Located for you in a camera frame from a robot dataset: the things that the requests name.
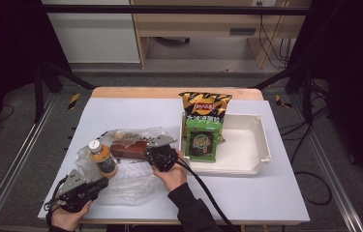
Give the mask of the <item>wooden table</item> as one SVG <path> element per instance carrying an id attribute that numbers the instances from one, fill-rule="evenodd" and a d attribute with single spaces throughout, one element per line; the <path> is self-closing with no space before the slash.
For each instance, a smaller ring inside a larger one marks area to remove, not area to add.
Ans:
<path id="1" fill-rule="evenodd" d="M 81 115 L 76 134 L 57 173 L 74 168 L 77 149 L 108 129 L 162 126 L 177 134 L 183 110 L 181 88 L 99 87 L 93 91 Z M 255 114 L 263 121 L 272 160 L 253 177 L 204 176 L 223 212 L 238 225 L 297 225 L 309 214 L 289 164 L 287 152 L 268 101 L 257 89 L 215 88 L 233 95 L 229 113 Z M 84 224 L 175 224 L 176 208 L 166 192 L 136 207 L 93 203 Z"/>

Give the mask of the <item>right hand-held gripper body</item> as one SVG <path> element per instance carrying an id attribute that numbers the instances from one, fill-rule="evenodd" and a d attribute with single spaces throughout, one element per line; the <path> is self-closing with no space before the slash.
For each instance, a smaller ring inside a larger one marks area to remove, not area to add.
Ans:
<path id="1" fill-rule="evenodd" d="M 152 138 L 144 150 L 147 161 L 160 172 L 169 171 L 178 160 L 177 152 L 171 147 L 175 142 L 175 138 L 164 134 Z"/>

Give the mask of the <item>yellow and black tape strip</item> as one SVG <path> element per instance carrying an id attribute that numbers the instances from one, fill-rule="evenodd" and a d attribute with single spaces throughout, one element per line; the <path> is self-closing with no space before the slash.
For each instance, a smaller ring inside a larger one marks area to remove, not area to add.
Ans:
<path id="1" fill-rule="evenodd" d="M 285 107 L 285 108 L 292 108 L 292 104 L 283 102 L 280 95 L 275 96 L 275 103 L 278 106 L 282 106 L 282 107 Z"/>
<path id="2" fill-rule="evenodd" d="M 75 106 L 76 106 L 76 102 L 77 102 L 77 100 L 78 100 L 79 96 L 80 96 L 80 93 L 75 93 L 75 94 L 73 94 L 73 96 L 72 96 L 72 98 L 71 98 L 71 100 L 70 100 L 70 103 L 69 103 L 68 109 L 74 109 L 74 108 L 75 108 Z"/>

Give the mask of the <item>light wooden desk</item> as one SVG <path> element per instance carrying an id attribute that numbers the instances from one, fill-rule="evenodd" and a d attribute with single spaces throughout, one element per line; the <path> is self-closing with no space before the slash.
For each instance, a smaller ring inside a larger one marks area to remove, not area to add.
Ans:
<path id="1" fill-rule="evenodd" d="M 136 5 L 231 6 L 231 7 L 305 7 L 312 0 L 130 0 Z M 257 65 L 262 68 L 277 50 L 279 39 L 296 39 L 303 25 L 303 15 L 246 14 L 134 14 L 138 50 L 147 54 L 150 38 L 244 37 L 248 40 Z"/>

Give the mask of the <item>white plastic tray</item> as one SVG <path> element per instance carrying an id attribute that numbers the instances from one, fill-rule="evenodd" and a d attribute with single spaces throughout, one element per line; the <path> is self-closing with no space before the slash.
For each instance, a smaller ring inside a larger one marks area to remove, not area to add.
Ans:
<path id="1" fill-rule="evenodd" d="M 227 114 L 217 146 L 216 161 L 194 161 L 192 170 L 202 176 L 250 177 L 272 160 L 262 119 L 252 114 Z"/>

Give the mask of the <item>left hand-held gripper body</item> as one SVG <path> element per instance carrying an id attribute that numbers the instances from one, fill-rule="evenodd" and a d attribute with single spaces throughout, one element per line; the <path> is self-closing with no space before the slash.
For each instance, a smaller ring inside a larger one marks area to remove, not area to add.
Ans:
<path id="1" fill-rule="evenodd" d="M 54 205 L 70 213 L 79 212 L 88 201 L 98 198 L 90 196 L 89 183 L 77 170 L 73 169 L 55 192 Z"/>

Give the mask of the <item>person's left hand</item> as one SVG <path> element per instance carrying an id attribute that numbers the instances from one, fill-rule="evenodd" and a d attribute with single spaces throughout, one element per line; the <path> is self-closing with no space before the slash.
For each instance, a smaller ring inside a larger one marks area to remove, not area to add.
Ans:
<path id="1" fill-rule="evenodd" d="M 50 225 L 75 232 L 78 223 L 89 212 L 91 204 L 92 201 L 88 201 L 77 213 L 70 213 L 59 206 L 54 206 L 51 210 Z"/>

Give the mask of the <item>orange drink bottle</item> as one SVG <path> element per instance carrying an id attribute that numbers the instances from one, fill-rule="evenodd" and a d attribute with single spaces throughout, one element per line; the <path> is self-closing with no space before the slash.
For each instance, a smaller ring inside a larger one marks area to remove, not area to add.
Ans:
<path id="1" fill-rule="evenodd" d="M 96 163 L 103 177 L 112 178 L 116 175 L 118 168 L 112 158 L 109 148 L 99 140 L 92 140 L 88 144 L 90 158 Z"/>

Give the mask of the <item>clear plastic bag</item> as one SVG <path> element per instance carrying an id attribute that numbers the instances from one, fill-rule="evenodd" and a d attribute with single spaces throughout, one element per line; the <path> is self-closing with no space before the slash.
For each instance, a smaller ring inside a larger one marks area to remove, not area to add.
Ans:
<path id="1" fill-rule="evenodd" d="M 168 135 L 161 127 L 147 129 L 109 130 L 97 137 L 109 149 L 118 144 L 129 147 L 137 141 L 146 143 L 158 135 Z M 136 206 L 152 199 L 164 189 L 164 184 L 153 174 L 147 160 L 124 159 L 112 156 L 118 172 L 108 180 L 108 186 L 99 193 L 97 203 L 108 206 Z"/>

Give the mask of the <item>brown rectangular box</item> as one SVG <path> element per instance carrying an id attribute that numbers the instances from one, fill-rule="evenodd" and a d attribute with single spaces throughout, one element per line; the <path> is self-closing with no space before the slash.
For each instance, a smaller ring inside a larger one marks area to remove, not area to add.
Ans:
<path id="1" fill-rule="evenodd" d="M 125 147 L 123 145 L 114 144 L 110 146 L 111 154 L 117 158 L 146 160 L 144 154 L 147 147 L 145 141 L 137 141 L 135 144 Z"/>

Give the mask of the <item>person's right hand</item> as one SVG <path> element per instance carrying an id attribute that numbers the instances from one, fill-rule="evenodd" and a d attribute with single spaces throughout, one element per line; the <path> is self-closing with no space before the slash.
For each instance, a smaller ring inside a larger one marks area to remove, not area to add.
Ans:
<path id="1" fill-rule="evenodd" d="M 152 167 L 155 176 L 160 178 L 168 192 L 171 192 L 187 182 L 187 170 L 180 164 L 175 163 L 167 172 L 160 172 L 158 168 Z"/>

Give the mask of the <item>dark curtain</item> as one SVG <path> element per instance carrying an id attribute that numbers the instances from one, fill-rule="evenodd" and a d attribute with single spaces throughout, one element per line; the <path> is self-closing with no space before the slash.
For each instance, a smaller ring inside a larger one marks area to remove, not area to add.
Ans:
<path id="1" fill-rule="evenodd" d="M 70 66 L 42 0 L 0 0 L 0 113 L 4 97 L 34 81 L 41 61 L 67 71 Z"/>
<path id="2" fill-rule="evenodd" d="M 312 0 L 289 63 L 329 85 L 328 104 L 363 164 L 363 0 Z"/>

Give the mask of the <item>black and gold chip bag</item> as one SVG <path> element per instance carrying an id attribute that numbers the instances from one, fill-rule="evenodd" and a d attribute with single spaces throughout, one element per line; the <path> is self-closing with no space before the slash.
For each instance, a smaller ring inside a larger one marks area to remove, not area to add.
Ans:
<path id="1" fill-rule="evenodd" d="M 204 92 L 182 92 L 179 93 L 184 107 L 184 118 L 182 135 L 187 137 L 187 120 L 206 120 L 222 124 L 227 112 L 227 105 L 232 95 L 204 93 Z"/>

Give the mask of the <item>green snack packet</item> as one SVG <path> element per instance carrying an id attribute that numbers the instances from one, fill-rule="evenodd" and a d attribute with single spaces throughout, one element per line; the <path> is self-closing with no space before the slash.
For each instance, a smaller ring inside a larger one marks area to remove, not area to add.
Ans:
<path id="1" fill-rule="evenodd" d="M 215 162 L 222 124 L 207 120 L 188 120 L 185 154 L 193 161 Z"/>

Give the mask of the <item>aluminium frame rail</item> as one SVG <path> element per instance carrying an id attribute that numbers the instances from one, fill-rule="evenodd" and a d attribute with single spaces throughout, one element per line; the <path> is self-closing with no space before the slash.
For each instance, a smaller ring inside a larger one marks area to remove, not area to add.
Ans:
<path id="1" fill-rule="evenodd" d="M 328 111 L 324 100 L 320 96 L 313 97 L 311 124 L 302 115 L 301 98 L 291 95 L 290 100 L 304 130 L 289 160 L 310 214 L 308 229 L 317 232 L 363 232 L 363 223 L 315 133 L 315 128 Z"/>
<path id="2" fill-rule="evenodd" d="M 21 169 L 23 168 L 24 163 L 30 156 L 31 150 L 34 147 L 57 98 L 57 94 L 48 94 L 43 115 L 33 124 L 31 130 L 22 143 L 22 146 L 19 148 L 14 161 L 0 183 L 0 211 L 6 202 L 13 186 L 15 185 L 15 181 Z"/>

